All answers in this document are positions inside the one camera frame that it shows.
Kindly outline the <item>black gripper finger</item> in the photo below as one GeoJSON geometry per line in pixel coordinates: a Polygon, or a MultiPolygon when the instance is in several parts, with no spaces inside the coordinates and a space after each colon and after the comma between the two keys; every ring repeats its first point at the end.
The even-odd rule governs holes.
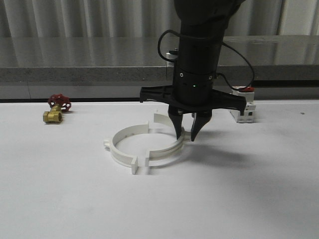
{"type": "Polygon", "coordinates": [[[211,120],[212,112],[192,113],[191,141],[195,141],[200,130],[211,120]]]}
{"type": "Polygon", "coordinates": [[[183,119],[183,110],[176,107],[168,107],[168,116],[174,126],[176,139],[181,136],[181,124],[183,119]]]}

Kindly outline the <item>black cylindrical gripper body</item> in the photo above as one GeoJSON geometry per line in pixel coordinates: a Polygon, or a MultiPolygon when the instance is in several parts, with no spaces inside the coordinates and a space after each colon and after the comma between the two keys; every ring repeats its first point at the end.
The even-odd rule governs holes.
{"type": "Polygon", "coordinates": [[[166,103],[169,114],[177,117],[188,113],[207,117],[213,109],[244,113],[244,97],[213,89],[213,81],[219,76],[216,68],[223,35],[178,33],[176,36],[179,37],[179,47],[177,57],[171,60],[174,65],[172,84],[141,88],[140,101],[166,103]]]}

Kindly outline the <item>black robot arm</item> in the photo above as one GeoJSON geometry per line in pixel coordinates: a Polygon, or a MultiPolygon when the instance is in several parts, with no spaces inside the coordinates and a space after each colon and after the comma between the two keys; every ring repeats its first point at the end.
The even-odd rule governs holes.
{"type": "Polygon", "coordinates": [[[191,140],[195,140],[211,120],[213,109],[241,113],[245,110],[244,97],[213,89],[224,32],[241,3],[240,0],[174,1],[181,27],[172,85],[143,87],[140,101],[168,104],[168,115],[177,137],[181,136],[184,114],[193,114],[191,140]]]}

